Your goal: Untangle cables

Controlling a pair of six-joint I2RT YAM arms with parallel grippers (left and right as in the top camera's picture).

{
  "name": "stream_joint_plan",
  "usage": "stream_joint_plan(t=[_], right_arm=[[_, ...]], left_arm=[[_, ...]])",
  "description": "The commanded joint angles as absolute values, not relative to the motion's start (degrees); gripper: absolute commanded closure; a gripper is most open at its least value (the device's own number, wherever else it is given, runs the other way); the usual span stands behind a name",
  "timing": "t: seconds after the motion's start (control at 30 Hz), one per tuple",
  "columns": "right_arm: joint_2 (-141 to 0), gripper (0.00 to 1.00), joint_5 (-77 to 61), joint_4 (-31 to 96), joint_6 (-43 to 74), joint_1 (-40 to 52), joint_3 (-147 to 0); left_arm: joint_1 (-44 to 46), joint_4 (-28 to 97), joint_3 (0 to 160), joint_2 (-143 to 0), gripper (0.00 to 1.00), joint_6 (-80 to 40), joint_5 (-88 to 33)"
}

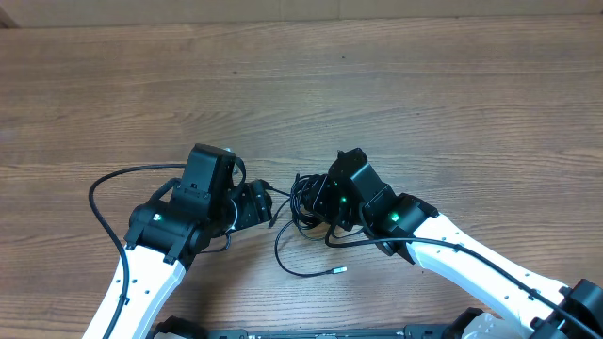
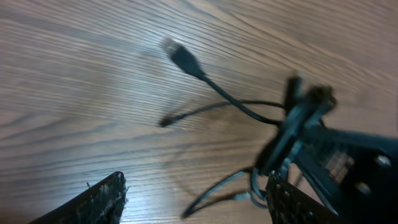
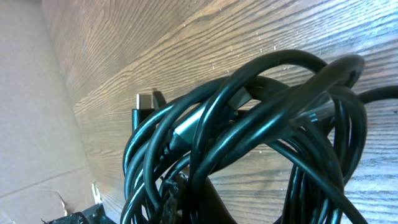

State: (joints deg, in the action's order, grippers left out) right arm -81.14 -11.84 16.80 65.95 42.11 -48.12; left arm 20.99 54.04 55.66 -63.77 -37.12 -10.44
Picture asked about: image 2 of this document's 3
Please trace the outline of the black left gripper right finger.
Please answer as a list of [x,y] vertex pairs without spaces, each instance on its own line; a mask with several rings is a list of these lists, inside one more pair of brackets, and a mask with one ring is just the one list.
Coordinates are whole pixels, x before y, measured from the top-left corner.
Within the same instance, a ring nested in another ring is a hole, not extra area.
[[269,175],[267,204],[273,224],[335,224],[338,217],[316,200],[280,177]]

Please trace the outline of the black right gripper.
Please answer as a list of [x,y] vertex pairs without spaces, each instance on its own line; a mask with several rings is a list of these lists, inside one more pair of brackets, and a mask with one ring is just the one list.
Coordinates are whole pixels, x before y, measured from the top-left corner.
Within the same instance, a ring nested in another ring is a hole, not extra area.
[[329,85],[302,92],[302,79],[288,79],[285,119],[258,155],[254,173],[269,175],[289,156],[324,205],[348,223],[397,223],[397,139],[314,126],[336,107]]

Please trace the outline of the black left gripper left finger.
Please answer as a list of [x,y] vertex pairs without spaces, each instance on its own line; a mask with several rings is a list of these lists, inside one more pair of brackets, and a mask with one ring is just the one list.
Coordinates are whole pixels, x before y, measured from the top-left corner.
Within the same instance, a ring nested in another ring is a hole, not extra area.
[[126,193],[124,174],[117,171],[31,224],[119,224]]

